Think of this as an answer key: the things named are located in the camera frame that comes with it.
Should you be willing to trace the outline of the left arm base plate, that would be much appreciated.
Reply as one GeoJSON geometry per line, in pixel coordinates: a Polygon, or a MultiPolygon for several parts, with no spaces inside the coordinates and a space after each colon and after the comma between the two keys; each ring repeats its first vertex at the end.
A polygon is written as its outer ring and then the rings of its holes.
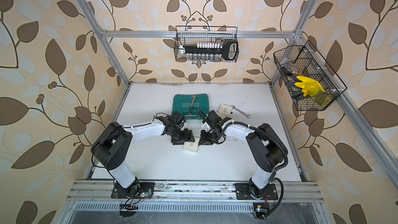
{"type": "Polygon", "coordinates": [[[154,192],[155,183],[135,182],[128,188],[123,188],[118,182],[114,182],[112,199],[138,199],[151,198],[154,192]]]}

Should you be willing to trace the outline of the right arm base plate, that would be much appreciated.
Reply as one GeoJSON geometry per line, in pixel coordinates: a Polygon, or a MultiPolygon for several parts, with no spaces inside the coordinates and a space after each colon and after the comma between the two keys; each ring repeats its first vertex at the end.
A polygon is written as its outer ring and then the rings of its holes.
{"type": "Polygon", "coordinates": [[[236,183],[237,200],[278,200],[278,193],[275,184],[268,184],[263,189],[259,189],[251,183],[236,183]]]}

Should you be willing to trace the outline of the cream jewelry box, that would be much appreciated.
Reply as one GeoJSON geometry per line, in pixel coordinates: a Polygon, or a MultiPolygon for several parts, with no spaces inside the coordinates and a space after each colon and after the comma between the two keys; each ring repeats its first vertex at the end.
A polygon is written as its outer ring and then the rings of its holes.
{"type": "Polygon", "coordinates": [[[231,105],[221,104],[220,109],[217,111],[218,116],[222,119],[226,117],[231,117],[233,111],[233,107],[231,105]]]}
{"type": "Polygon", "coordinates": [[[199,148],[199,144],[194,143],[194,142],[186,142],[183,146],[184,151],[189,151],[189,152],[194,152],[194,153],[198,152],[198,148],[199,148]]]}

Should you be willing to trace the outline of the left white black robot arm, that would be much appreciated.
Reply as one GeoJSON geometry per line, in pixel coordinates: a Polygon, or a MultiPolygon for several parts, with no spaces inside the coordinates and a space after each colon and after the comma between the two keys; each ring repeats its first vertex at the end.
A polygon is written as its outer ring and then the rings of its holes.
{"type": "Polygon", "coordinates": [[[185,122],[184,115],[178,111],[171,115],[155,115],[151,122],[143,124],[121,125],[112,122],[92,145],[92,156],[113,177],[116,186],[127,191],[136,190],[138,179],[125,161],[130,145],[163,135],[171,137],[173,145],[194,143],[193,132],[184,127],[185,122]]]}

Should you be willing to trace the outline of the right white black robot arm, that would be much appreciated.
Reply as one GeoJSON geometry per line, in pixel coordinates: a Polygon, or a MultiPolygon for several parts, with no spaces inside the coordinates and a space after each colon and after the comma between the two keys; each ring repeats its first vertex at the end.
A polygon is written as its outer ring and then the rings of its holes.
{"type": "Polygon", "coordinates": [[[230,117],[222,119],[215,111],[198,113],[205,127],[205,130],[201,130],[200,145],[220,145],[227,137],[248,144],[257,164],[255,173],[249,180],[249,192],[253,198],[264,198],[276,173],[288,165],[288,149],[272,127],[267,123],[252,126],[230,117]]]}

